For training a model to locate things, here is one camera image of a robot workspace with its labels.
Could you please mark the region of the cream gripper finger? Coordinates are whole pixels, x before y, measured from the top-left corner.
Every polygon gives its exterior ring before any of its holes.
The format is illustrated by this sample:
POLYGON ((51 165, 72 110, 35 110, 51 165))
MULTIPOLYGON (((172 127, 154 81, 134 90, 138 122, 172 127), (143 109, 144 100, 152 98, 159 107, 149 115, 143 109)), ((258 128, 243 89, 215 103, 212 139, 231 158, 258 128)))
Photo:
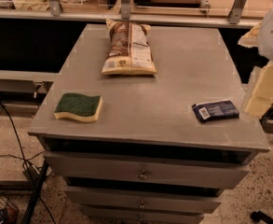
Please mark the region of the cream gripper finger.
POLYGON ((273 61, 264 66, 256 80, 245 113, 261 118, 273 105, 273 61))
POLYGON ((238 44, 244 48, 257 48, 259 46, 258 36, 259 36, 260 28, 261 28, 261 22, 254 25, 254 27, 249 32, 243 35, 239 39, 238 44))

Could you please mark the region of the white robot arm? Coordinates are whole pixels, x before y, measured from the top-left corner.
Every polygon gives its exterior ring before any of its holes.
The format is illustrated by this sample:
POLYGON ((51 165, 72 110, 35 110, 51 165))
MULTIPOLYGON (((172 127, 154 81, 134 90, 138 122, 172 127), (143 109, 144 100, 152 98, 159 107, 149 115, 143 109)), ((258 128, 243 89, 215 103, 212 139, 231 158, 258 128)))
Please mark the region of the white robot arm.
POLYGON ((273 104, 273 8, 239 39, 238 44, 245 48, 257 48, 258 53, 268 59, 245 107, 245 113, 261 118, 273 104))

